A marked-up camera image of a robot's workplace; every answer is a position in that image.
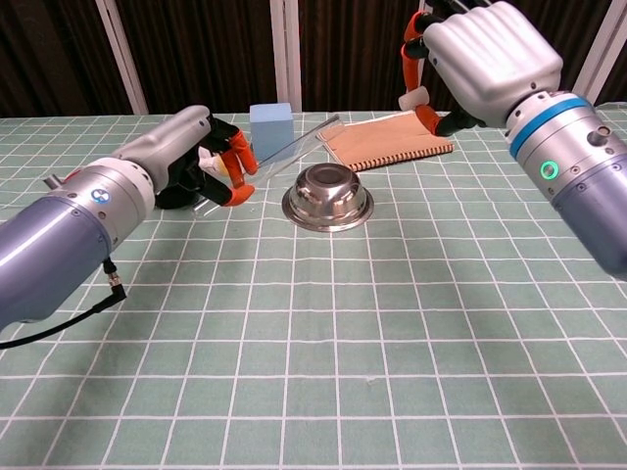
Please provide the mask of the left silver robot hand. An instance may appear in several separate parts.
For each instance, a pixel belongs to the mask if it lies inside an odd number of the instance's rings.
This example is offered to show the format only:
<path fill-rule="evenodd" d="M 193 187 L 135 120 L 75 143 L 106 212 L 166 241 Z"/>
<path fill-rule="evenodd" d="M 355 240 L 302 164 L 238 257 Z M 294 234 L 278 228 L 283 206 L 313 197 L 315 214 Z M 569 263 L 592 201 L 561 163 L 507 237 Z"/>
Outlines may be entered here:
<path fill-rule="evenodd" d="M 245 181 L 258 162 L 243 131 L 202 105 L 186 107 L 113 152 L 153 181 L 156 206 L 176 210 L 200 197 L 221 207 L 239 206 L 255 192 Z"/>

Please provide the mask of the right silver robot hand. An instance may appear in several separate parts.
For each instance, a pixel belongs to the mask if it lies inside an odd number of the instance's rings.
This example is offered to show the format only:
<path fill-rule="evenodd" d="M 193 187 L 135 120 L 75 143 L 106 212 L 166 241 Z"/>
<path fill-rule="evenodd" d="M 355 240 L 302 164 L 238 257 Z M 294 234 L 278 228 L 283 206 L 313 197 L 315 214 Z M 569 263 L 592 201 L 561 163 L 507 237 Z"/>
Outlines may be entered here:
<path fill-rule="evenodd" d="M 406 91 L 402 111 L 412 111 L 432 134 L 450 136 L 474 126 L 503 128 L 509 114 L 538 92 L 556 92 L 562 58 L 534 25 L 507 1 L 434 1 L 437 16 L 413 14 L 401 47 Z M 429 104 L 419 77 L 431 64 L 456 100 L 444 117 Z"/>

